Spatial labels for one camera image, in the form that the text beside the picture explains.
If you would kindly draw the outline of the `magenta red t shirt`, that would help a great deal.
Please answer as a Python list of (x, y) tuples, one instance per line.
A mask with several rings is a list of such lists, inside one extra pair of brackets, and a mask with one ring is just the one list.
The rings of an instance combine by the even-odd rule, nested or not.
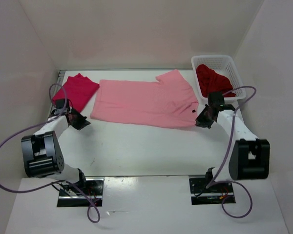
[(72, 107), (78, 112), (81, 112), (99, 89), (100, 85), (78, 73), (73, 77), (68, 77), (63, 87), (66, 90), (67, 98), (73, 105)]

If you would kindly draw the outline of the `light pink t shirt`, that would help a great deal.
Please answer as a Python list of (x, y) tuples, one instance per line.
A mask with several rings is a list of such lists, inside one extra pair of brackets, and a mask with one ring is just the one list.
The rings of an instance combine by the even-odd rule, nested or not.
[(100, 81), (92, 119), (162, 128), (191, 127), (196, 123), (198, 99), (178, 70), (153, 82)]

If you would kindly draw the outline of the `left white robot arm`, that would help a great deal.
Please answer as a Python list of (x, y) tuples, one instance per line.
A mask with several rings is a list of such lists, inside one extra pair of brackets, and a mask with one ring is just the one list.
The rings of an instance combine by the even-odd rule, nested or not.
[(21, 139), (25, 173), (28, 177), (52, 178), (69, 182), (67, 187), (75, 194), (87, 191), (88, 183), (79, 168), (64, 162), (58, 137), (68, 128), (81, 130), (90, 125), (87, 117), (73, 108), (70, 100), (55, 101), (55, 109), (49, 119), (37, 132)]

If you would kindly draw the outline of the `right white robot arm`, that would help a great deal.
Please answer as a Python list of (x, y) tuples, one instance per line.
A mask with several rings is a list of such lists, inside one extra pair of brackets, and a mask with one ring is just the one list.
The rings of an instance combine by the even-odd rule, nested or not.
[(210, 192), (217, 191), (222, 183), (266, 179), (269, 175), (270, 144), (247, 128), (237, 116), (237, 110), (225, 103), (221, 92), (212, 92), (208, 95), (208, 104), (196, 118), (197, 127), (210, 129), (217, 123), (229, 136), (220, 166), (206, 172), (204, 184)]

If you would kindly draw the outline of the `dark red t shirt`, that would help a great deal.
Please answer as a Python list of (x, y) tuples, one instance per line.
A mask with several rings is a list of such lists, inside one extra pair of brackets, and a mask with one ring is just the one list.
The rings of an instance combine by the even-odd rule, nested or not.
[(220, 91), (222, 94), (233, 89), (229, 79), (216, 73), (214, 70), (201, 64), (196, 68), (196, 74), (203, 97), (207, 98), (209, 93)]

